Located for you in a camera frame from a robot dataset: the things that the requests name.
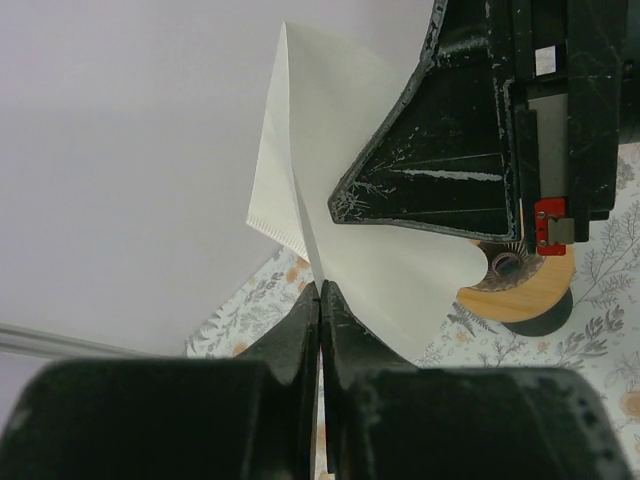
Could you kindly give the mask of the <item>clear glass dripper cone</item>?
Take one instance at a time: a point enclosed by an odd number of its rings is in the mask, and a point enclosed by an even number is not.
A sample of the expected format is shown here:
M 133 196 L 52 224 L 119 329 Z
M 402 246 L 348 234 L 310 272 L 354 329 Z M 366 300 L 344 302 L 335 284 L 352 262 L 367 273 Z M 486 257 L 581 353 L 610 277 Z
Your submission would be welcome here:
M 494 243 L 479 241 L 476 246 L 485 254 L 487 272 L 472 287 L 481 292 L 510 290 L 531 279 L 542 267 L 542 256 L 529 253 L 522 241 Z

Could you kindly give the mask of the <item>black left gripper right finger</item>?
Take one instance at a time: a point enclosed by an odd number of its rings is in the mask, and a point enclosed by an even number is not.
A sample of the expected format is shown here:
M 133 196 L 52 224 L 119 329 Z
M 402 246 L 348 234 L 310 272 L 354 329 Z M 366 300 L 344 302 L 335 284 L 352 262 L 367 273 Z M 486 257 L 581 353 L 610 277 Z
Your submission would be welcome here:
M 597 392 L 547 367 L 422 369 L 323 284 L 327 467 L 338 479 L 629 479 Z

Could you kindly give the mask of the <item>round wooden dripper base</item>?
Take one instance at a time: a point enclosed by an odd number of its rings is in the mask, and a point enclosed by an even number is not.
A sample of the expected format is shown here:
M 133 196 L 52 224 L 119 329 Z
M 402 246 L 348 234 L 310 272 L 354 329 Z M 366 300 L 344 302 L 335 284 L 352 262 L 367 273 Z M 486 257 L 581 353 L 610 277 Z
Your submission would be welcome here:
M 542 256 L 541 269 L 527 282 L 510 290 L 481 292 L 465 287 L 457 303 L 469 312 L 499 323 L 529 320 L 551 309 L 571 289 L 574 275 L 574 249 L 560 256 Z

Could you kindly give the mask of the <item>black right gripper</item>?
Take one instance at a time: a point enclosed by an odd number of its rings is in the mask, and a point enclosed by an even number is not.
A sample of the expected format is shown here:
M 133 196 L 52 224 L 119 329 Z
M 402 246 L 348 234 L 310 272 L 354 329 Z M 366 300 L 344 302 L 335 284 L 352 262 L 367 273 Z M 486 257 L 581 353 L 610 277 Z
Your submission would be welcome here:
M 437 1 L 414 72 L 327 206 L 336 224 L 563 255 L 608 219 L 619 148 L 638 139 L 638 2 Z

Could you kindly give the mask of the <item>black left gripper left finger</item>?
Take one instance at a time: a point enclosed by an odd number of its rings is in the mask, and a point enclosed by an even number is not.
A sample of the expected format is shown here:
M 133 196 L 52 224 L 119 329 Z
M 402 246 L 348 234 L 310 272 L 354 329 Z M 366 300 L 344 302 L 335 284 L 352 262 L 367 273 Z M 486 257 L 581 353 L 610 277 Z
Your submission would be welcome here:
M 240 355 L 77 359 L 26 386 L 1 438 L 5 479 L 309 479 L 319 294 Z

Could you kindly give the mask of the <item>white paper coffee filter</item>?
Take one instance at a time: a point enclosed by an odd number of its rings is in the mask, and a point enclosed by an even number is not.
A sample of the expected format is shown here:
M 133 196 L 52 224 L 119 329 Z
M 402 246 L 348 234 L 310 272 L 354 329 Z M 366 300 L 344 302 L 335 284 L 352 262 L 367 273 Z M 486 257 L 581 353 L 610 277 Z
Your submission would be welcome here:
M 336 283 L 371 337 L 413 360 L 487 262 L 463 238 L 364 223 L 398 190 L 379 180 L 347 186 L 346 174 L 400 90 L 369 50 L 284 23 L 247 222 L 305 259 L 318 285 Z

